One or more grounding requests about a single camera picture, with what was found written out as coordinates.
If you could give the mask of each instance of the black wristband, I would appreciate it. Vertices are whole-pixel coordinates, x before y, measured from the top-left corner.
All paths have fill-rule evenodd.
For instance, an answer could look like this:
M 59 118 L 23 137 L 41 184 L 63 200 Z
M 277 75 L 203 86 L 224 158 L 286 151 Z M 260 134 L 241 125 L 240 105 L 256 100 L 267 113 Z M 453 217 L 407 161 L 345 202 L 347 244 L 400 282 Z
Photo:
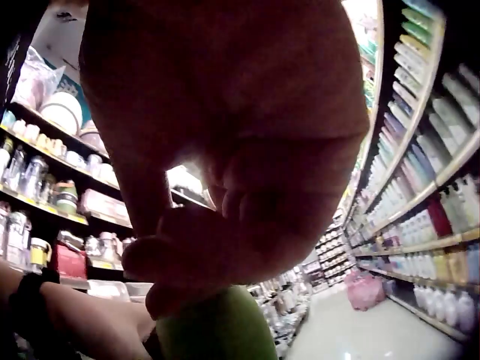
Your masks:
M 20 281 L 17 292 L 9 297 L 13 330 L 27 340 L 37 360 L 81 359 L 73 347 L 53 327 L 45 299 L 40 294 L 44 282 L 59 282 L 58 274 L 45 270 L 42 275 L 29 273 Z

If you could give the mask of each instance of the white floor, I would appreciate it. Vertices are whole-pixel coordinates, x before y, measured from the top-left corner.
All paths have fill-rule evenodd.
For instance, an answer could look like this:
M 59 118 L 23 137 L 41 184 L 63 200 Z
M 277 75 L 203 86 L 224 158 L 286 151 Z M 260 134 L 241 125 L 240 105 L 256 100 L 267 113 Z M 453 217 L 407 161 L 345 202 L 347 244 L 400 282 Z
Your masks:
M 366 312 L 353 310 L 342 284 L 313 296 L 287 360 L 442 360 L 459 349 L 389 299 Z

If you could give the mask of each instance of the green fruit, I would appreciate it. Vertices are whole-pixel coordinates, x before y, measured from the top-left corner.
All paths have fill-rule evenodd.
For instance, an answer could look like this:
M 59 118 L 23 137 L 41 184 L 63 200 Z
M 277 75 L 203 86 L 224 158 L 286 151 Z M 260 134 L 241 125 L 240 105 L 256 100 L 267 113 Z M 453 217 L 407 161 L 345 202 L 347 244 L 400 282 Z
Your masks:
M 262 312 L 241 286 L 159 318 L 156 332 L 167 360 L 278 360 Z

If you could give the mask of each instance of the pink plastic bag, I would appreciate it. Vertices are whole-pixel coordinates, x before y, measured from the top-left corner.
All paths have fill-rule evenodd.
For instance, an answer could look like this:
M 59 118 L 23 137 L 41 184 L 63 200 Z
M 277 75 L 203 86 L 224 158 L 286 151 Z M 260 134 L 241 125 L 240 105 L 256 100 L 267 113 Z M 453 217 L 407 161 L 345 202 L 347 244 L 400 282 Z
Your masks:
M 365 311 L 385 299 L 381 280 L 368 273 L 349 274 L 345 283 L 348 300 L 355 310 Z

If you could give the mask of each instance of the plastic bag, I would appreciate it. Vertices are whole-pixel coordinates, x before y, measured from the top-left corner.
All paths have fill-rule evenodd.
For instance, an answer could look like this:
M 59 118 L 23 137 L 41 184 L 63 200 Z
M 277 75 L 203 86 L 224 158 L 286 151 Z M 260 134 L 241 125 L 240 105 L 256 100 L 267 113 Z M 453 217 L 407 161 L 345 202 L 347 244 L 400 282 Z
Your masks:
M 382 281 L 368 273 L 351 273 L 345 283 L 348 300 L 355 310 L 365 311 L 385 299 Z
M 29 47 L 12 102 L 19 102 L 38 110 L 43 99 L 52 95 L 57 89 L 64 70 L 65 66 L 51 69 L 39 53 L 33 47 Z

